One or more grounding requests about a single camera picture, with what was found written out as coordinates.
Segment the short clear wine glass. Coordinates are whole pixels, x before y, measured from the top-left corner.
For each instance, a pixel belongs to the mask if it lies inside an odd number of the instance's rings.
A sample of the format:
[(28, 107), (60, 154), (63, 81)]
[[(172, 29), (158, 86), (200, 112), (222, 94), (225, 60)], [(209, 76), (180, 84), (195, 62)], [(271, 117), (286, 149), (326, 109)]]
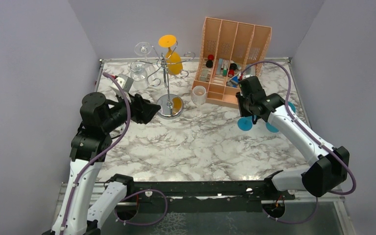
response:
[(201, 116), (202, 105), (206, 102), (207, 91), (204, 86), (195, 86), (191, 92), (191, 101), (195, 104), (194, 115)]

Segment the orange plastic goblet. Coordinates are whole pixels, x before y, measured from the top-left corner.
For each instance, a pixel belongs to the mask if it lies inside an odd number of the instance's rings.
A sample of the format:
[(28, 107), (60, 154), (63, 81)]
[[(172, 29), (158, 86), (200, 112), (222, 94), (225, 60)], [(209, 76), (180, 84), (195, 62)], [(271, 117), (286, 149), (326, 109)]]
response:
[(168, 73), (170, 75), (179, 75), (183, 65), (180, 55), (175, 51), (178, 46), (176, 37), (171, 34), (164, 35), (158, 40), (158, 44), (160, 47), (167, 48), (164, 57), (168, 66)]

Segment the tall clear wine glass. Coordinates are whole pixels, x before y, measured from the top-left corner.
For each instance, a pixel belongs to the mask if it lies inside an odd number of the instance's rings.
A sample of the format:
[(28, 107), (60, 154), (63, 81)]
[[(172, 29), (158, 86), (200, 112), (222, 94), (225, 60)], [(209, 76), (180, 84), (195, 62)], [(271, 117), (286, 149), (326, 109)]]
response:
[(136, 44), (134, 48), (134, 52), (136, 55), (143, 57), (143, 61), (145, 61), (145, 69), (148, 75), (152, 74), (155, 71), (155, 68), (152, 64), (152, 61), (149, 60), (148, 55), (152, 52), (153, 47), (148, 42), (140, 42)]

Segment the ribbed clear glass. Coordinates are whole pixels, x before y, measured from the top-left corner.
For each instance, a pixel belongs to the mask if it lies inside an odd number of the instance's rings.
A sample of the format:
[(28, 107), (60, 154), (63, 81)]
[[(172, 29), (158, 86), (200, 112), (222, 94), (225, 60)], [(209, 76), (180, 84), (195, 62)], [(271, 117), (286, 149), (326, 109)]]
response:
[(133, 87), (136, 90), (145, 90), (147, 84), (147, 71), (145, 63), (135, 61), (130, 65), (130, 77), (133, 79)]

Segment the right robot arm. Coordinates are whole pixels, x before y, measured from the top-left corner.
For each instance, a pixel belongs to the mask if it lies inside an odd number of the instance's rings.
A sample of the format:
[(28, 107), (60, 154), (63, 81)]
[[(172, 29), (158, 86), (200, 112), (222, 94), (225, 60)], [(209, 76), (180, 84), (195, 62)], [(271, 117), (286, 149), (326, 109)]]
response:
[(279, 130), (303, 155), (308, 169), (278, 171), (264, 179), (263, 194), (275, 199), (286, 190), (305, 190), (321, 197), (347, 179), (349, 151), (314, 133), (279, 95), (267, 95), (256, 76), (239, 82), (240, 115), (262, 119)]

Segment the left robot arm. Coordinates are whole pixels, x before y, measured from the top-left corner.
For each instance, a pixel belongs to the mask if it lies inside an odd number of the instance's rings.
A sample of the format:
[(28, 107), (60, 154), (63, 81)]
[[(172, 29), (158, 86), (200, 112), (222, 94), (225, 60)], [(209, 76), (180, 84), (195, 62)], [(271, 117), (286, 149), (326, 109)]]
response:
[(134, 196), (133, 178), (115, 175), (102, 195), (91, 205), (96, 178), (107, 151), (114, 142), (110, 133), (131, 121), (149, 123), (161, 109), (140, 94), (129, 99), (109, 100), (99, 92), (82, 99), (82, 122), (71, 141), (70, 176), (59, 214), (46, 235), (99, 235), (101, 227), (117, 203)]

